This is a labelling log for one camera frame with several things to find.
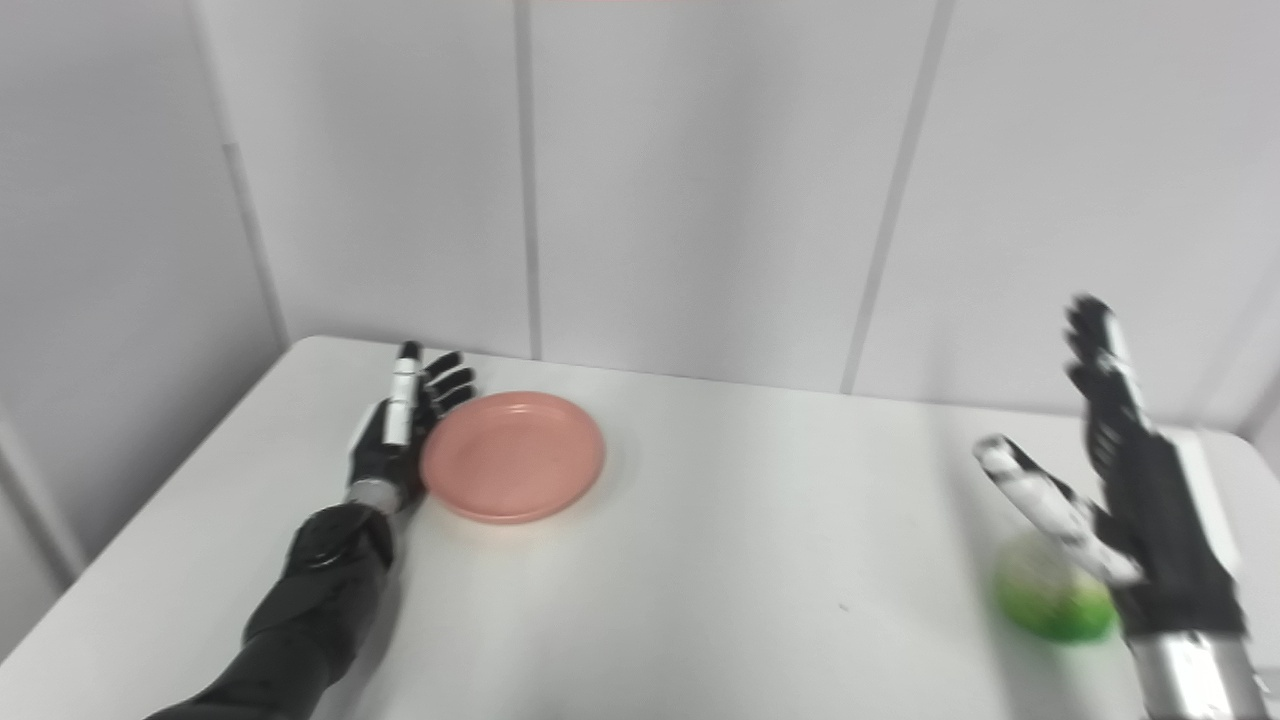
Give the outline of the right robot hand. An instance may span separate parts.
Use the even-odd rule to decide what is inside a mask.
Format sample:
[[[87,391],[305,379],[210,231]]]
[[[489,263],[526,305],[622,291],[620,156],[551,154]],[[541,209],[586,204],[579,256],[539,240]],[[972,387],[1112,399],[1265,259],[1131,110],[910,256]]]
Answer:
[[[979,439],[975,460],[1037,529],[1108,588],[1125,637],[1245,638],[1235,579],[1204,532],[1175,443],[1146,413],[1117,316],[1080,295],[1066,319],[1074,355],[1066,373],[1085,402],[1083,445],[1105,502],[1075,492],[1006,436]]]

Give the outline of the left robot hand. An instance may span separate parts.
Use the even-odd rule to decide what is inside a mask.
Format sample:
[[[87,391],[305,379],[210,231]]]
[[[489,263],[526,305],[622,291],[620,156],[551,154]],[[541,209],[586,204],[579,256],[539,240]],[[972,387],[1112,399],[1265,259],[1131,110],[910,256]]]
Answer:
[[[422,451],[436,425],[477,396],[476,373],[461,351],[422,359],[406,341],[393,364],[388,396],[372,406],[349,451],[344,501],[393,516],[426,493]]]

